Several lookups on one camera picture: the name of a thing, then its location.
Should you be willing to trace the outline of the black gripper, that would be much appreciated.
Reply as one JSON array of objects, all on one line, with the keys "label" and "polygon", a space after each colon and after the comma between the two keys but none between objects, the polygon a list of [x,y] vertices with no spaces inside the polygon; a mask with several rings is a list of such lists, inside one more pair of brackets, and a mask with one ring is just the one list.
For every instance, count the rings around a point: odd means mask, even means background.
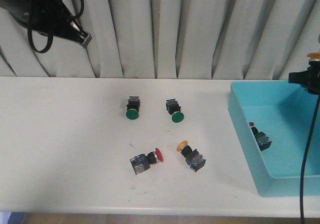
[{"label": "black gripper", "polygon": [[86,48],[92,40],[71,14],[63,0],[29,0],[29,17],[26,23],[28,39],[33,31],[48,38],[59,37],[79,43]]}]

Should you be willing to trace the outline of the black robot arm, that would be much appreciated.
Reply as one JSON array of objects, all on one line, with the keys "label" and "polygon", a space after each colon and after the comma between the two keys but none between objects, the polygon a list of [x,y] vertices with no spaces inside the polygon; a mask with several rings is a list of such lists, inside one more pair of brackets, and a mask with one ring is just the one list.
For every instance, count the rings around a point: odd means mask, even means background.
[{"label": "black robot arm", "polygon": [[38,53],[46,53],[54,37],[87,47],[92,36],[77,21],[84,13],[84,0],[80,10],[72,14],[63,0],[0,0],[0,7],[27,30],[30,47]]}]

